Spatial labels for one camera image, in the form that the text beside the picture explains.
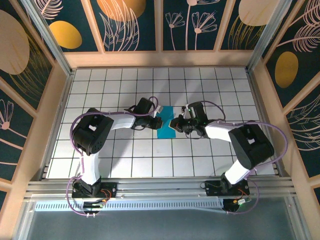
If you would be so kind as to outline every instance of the yellow circle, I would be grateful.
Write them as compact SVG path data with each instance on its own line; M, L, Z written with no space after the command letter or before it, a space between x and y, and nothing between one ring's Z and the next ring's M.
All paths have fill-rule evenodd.
M263 26L266 25L279 0L241 0L239 5L239 18L249 26Z
M28 36L21 24L0 10L0 69L17 75L28 65L30 48Z
M55 21L49 26L56 41L66 49L76 49L82 44L80 32L66 21Z
M132 9L136 18L140 17L146 9L146 0L97 0L103 13L107 15L108 18L119 22L123 22L124 17L128 15L125 11L123 2L129 11L129 14L130 9Z
M297 56L285 51L280 55L275 65L275 82L280 88L289 87L296 78L299 62Z

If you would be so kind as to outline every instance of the metal vent grate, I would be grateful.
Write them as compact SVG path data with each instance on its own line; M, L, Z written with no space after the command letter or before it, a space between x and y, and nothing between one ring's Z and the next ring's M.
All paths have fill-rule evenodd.
M71 204L73 208L80 210L82 202ZM178 210L192 208L222 208L222 199L195 199L195 200L110 200L102 209L103 211L129 211L129 210ZM71 211L67 201L40 201L35 205L35 211Z

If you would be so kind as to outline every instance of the blue cloth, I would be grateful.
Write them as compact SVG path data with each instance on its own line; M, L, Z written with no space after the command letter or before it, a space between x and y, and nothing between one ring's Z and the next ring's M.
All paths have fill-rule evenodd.
M176 137L176 131L169 127L172 119L174 119L174 108L172 106L163 106L160 113L156 114L157 117L162 119L162 128L156 131L158 139L174 139Z

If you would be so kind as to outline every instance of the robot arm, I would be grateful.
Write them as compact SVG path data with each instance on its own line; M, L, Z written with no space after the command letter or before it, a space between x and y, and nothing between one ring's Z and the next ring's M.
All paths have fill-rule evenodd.
M200 137L220 139L232 143L237 160L221 176L221 188L227 193L241 182L258 164L274 155L275 150L257 124L242 126L222 125L208 119L201 102L194 102L182 108L184 114L170 123L180 133L196 131Z
M74 187L83 194L95 197L101 190L101 176L99 173L99 151L103 148L108 134L112 130L127 128L135 129L137 126L144 128L159 129L162 127L162 120L157 117L158 107L153 116L147 115L154 104L142 98L137 105L126 111L132 114L92 114L84 116L72 131L72 138L77 148L85 154L83 156L83 175L81 180ZM95 108L90 108L87 112L97 112Z

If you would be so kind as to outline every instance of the white tile floor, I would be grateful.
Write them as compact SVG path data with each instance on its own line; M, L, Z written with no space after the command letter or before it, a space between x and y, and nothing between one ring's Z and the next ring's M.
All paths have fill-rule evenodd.
M226 120L259 120L244 68L173 67L78 69L70 90L47 178L63 179L79 171L69 129L89 108L114 112L131 107L142 97L156 96L173 106L177 116L187 102L212 101L223 107ZM222 118L218 108L205 104L209 119ZM230 143L217 139L157 139L157 131L119 129L110 132L99 154L104 178L219 176L235 161ZM258 175L274 175L272 165Z

